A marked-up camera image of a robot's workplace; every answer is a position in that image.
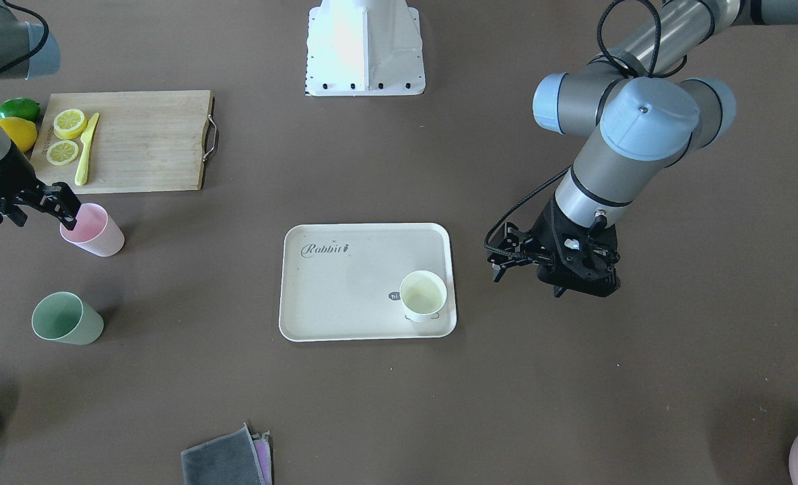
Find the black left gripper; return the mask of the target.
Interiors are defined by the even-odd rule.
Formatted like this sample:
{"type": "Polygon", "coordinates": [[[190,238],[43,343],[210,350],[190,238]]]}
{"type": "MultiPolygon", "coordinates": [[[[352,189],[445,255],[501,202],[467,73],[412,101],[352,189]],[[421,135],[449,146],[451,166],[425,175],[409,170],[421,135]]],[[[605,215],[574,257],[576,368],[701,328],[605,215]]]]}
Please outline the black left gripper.
{"type": "Polygon", "coordinates": [[[606,223],[606,217],[601,217],[589,228],[575,224],[551,199],[532,232],[519,230],[513,223],[496,225],[485,237],[493,282],[500,282],[510,268],[537,264],[539,246],[549,261],[541,262],[537,278],[552,285],[556,297],[568,290],[598,297],[613,294],[621,286],[616,271],[620,254],[616,226],[605,227],[606,223]]]}

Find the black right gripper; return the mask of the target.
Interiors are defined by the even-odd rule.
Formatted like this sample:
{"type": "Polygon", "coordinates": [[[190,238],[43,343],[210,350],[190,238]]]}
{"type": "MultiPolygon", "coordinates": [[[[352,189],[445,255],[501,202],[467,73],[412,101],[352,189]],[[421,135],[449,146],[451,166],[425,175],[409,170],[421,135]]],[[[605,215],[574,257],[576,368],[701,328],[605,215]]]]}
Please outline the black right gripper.
{"type": "Polygon", "coordinates": [[[81,200],[67,183],[38,183],[35,171],[24,154],[14,145],[0,160],[0,225],[9,218],[17,227],[24,227],[28,216],[16,202],[24,195],[24,203],[38,212],[56,218],[67,230],[75,230],[81,200]]]}

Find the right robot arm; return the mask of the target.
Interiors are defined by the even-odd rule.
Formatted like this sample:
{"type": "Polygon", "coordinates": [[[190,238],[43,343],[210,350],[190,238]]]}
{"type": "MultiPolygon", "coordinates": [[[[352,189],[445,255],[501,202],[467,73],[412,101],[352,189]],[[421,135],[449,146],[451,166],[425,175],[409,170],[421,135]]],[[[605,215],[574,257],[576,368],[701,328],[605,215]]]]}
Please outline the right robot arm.
{"type": "MultiPolygon", "coordinates": [[[[48,22],[31,9],[0,1],[0,79],[34,79],[59,71],[61,53],[48,22]]],[[[0,224],[26,223],[24,207],[73,229],[81,203],[68,184],[46,185],[0,126],[0,224]]]]}

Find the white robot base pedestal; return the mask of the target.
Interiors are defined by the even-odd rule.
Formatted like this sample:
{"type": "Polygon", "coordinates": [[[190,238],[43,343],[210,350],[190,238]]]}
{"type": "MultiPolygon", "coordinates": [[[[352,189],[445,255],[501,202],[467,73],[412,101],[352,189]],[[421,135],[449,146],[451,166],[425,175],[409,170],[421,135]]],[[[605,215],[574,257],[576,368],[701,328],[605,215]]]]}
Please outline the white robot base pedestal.
{"type": "Polygon", "coordinates": [[[420,13],[405,1],[323,1],[308,12],[309,96],[424,93],[420,13]]]}

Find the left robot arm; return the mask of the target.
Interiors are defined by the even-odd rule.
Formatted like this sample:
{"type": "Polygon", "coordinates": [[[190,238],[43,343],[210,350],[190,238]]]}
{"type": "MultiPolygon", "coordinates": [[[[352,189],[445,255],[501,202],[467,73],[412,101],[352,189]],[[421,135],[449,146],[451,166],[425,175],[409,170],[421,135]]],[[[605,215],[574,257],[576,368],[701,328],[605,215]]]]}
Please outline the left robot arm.
{"type": "Polygon", "coordinates": [[[645,2],[651,20],[608,47],[580,73],[553,73],[537,86],[532,113],[558,134],[586,136],[575,161],[531,229],[500,218],[484,245],[501,280],[534,265],[561,296],[605,297],[620,287],[616,223],[664,168],[709,146],[735,119],[733,92],[719,79],[673,82],[688,53],[731,26],[798,25],[798,1],[645,2]]]}

